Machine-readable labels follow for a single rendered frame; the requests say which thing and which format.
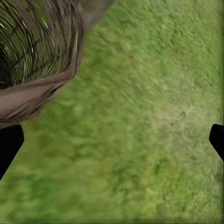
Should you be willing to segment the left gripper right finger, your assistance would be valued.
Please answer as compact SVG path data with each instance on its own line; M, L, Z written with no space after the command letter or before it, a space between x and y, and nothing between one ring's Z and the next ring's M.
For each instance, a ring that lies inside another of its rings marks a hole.
M224 161L224 126L213 124L209 140Z

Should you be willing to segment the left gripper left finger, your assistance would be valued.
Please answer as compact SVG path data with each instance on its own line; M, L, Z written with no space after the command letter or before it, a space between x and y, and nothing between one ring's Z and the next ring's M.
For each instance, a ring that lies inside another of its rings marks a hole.
M20 124L0 129L0 180L24 142Z

